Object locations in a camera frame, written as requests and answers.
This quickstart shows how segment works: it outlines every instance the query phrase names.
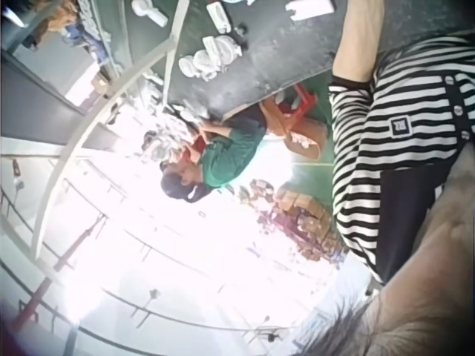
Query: green shirt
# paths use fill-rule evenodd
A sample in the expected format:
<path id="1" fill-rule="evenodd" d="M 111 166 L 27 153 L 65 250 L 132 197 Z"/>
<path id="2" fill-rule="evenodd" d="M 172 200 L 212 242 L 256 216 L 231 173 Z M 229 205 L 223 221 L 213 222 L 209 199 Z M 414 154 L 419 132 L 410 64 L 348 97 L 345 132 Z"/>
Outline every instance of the green shirt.
<path id="1" fill-rule="evenodd" d="M 237 178 L 251 162 L 266 128 L 246 117 L 233 117 L 225 125 L 232 128 L 228 137 L 214 138 L 200 159 L 203 181 L 211 187 L 221 187 Z"/>

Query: dark tabletop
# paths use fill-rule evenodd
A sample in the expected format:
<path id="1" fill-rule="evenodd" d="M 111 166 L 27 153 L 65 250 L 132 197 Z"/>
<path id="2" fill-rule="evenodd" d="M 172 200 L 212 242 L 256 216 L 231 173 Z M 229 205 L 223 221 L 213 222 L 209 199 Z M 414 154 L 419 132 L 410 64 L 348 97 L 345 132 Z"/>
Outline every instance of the dark tabletop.
<path id="1" fill-rule="evenodd" d="M 173 17 L 177 0 L 153 2 L 170 19 Z M 179 58 L 204 48 L 201 41 L 204 36 L 218 35 L 206 11 L 208 2 L 191 0 L 171 75 L 169 101 L 183 102 L 186 99 L 193 105 L 204 105 L 213 114 L 221 115 L 331 68 L 332 53 L 336 52 L 341 37 L 347 0 L 335 0 L 337 10 L 333 14 L 301 22 L 290 19 L 291 13 L 285 11 L 288 2 L 256 0 L 252 6 L 247 6 L 246 2 L 223 3 L 233 26 L 244 24 L 247 27 L 243 39 L 247 49 L 243 57 L 236 59 L 225 73 L 204 82 L 185 77 L 177 66 Z M 475 1 L 472 0 L 386 0 L 386 4 L 381 50 L 398 47 L 432 33 L 474 28 Z M 102 17 L 110 19 L 104 21 L 105 27 L 107 23 L 114 22 L 113 16 L 101 12 Z M 135 16 L 129 4 L 125 5 L 125 18 L 133 62 L 169 35 L 171 21 L 162 29 L 147 18 Z M 115 34 L 112 47 L 114 44 L 120 53 L 124 53 L 123 41 L 120 44 L 120 36 Z M 164 69 L 164 60 L 154 66 L 159 74 L 163 74 Z"/>

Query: hand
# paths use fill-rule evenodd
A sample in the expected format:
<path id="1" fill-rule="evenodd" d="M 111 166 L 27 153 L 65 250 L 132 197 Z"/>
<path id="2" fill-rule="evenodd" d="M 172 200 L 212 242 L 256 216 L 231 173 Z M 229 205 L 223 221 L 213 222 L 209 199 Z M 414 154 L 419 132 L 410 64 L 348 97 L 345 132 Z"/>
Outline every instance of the hand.
<path id="1" fill-rule="evenodd" d="M 210 132 L 213 130 L 213 128 L 215 128 L 216 125 L 213 125 L 212 123 L 210 122 L 201 122 L 201 125 L 199 127 L 199 130 L 201 132 L 201 134 L 205 133 L 205 132 Z"/>

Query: green floor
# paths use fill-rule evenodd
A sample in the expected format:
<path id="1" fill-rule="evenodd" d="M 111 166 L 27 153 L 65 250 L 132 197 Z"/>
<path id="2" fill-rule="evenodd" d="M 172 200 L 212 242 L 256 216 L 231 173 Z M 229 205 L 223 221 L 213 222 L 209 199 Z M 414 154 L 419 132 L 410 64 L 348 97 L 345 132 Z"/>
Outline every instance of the green floor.
<path id="1" fill-rule="evenodd" d="M 333 141 L 331 133 L 331 107 L 328 99 L 328 83 L 331 72 L 327 71 L 302 82 L 304 87 L 318 97 L 318 104 L 309 117 L 327 124 L 329 137 L 322 158 L 318 161 L 295 155 L 292 179 L 286 188 L 312 195 L 331 210 L 332 206 L 332 172 Z"/>

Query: hair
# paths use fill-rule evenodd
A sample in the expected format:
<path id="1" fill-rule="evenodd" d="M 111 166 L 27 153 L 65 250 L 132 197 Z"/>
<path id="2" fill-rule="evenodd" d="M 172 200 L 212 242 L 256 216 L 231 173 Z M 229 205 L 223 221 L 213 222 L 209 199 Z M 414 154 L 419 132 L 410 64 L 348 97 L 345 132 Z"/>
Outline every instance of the hair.
<path id="1" fill-rule="evenodd" d="M 365 315 L 370 301 L 340 307 L 329 325 L 317 323 L 301 353 L 293 356 L 466 356 L 473 355 L 473 332 L 467 323 L 437 314 L 433 309 L 412 313 L 391 329 L 378 326 L 381 304 L 375 316 Z"/>
<path id="2" fill-rule="evenodd" d="M 164 172 L 165 169 L 168 167 L 169 164 L 170 164 L 169 161 L 162 161 L 162 162 L 160 162 L 160 170 L 161 170 L 162 172 Z"/>
<path id="3" fill-rule="evenodd" d="M 213 187 L 205 183 L 182 185 L 181 176 L 176 173 L 164 174 L 161 186 L 167 196 L 190 203 L 201 200 L 214 190 Z"/>

